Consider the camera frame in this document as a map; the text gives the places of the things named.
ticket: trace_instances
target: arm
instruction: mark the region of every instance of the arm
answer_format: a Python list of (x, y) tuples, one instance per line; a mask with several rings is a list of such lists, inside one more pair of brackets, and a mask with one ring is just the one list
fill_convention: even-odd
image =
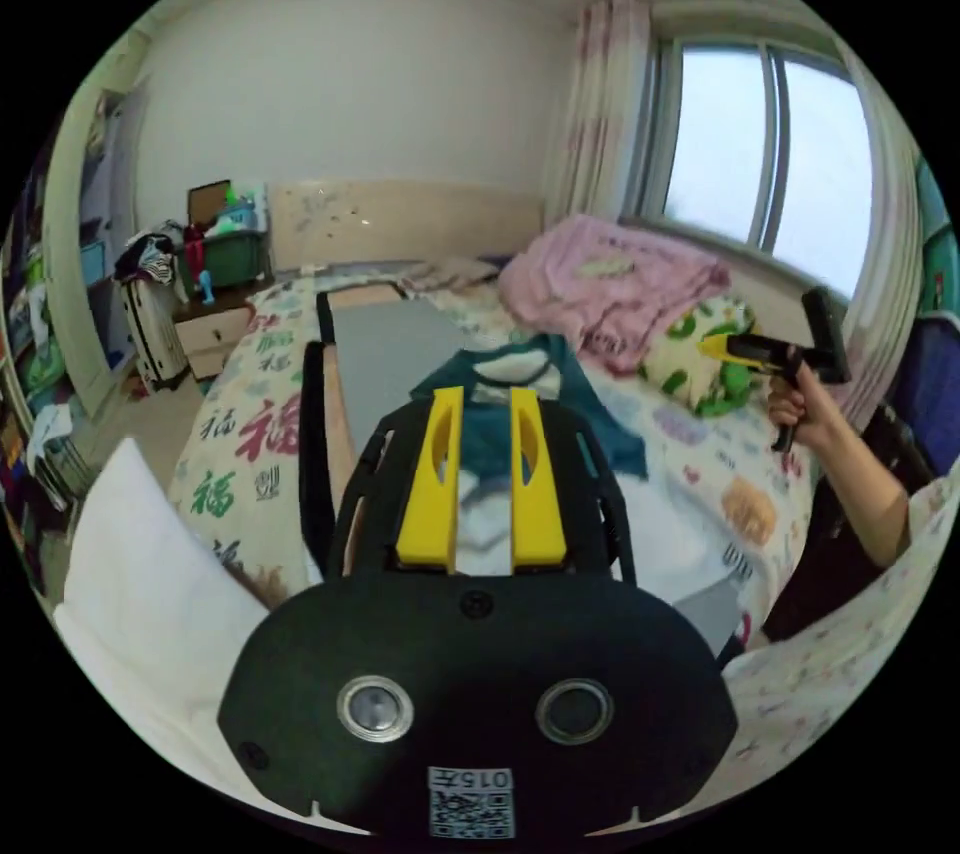
[(889, 567), (910, 544), (910, 497), (842, 417), (829, 434), (814, 453), (864, 551)]
[(797, 441), (820, 461), (864, 551), (875, 564), (889, 567), (910, 543), (909, 495), (806, 364), (797, 373), (797, 385), (774, 379), (770, 419), (796, 426)]

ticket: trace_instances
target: hand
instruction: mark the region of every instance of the hand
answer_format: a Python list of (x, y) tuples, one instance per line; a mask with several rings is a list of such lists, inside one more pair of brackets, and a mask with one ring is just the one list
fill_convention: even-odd
[(797, 443), (822, 454), (836, 443), (846, 421), (836, 401), (806, 363), (797, 372), (797, 385), (793, 387), (781, 377), (771, 378), (768, 416), (777, 427), (796, 427)]

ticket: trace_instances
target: pink blanket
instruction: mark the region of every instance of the pink blanket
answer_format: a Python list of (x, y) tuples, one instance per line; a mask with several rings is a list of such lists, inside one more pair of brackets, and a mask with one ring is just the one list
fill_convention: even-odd
[(716, 257), (586, 214), (542, 234), (500, 275), (520, 323), (562, 334), (618, 374), (635, 373), (655, 334), (729, 285)]

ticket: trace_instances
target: window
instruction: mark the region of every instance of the window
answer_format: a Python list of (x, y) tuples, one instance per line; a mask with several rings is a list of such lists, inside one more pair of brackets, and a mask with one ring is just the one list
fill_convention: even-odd
[(748, 244), (851, 297), (872, 166), (842, 67), (765, 43), (669, 42), (642, 212)]

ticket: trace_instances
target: teal shirt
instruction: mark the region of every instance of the teal shirt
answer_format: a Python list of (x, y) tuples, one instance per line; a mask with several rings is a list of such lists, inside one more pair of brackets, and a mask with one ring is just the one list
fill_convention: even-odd
[[(545, 357), (531, 368), (537, 352)], [(526, 367), (525, 376), (490, 376), (477, 370), (478, 365), (494, 362), (500, 362), (499, 368)], [(579, 414), (593, 429), (612, 471), (647, 479), (643, 438), (621, 427), (600, 403), (563, 337), (538, 334), (523, 344), (495, 351), (458, 351), (418, 384), (410, 396), (415, 400), (430, 398), (442, 387), (464, 389), (460, 466), (476, 475), (481, 484), (510, 476), (511, 387), (533, 388), (544, 400), (557, 400)]]

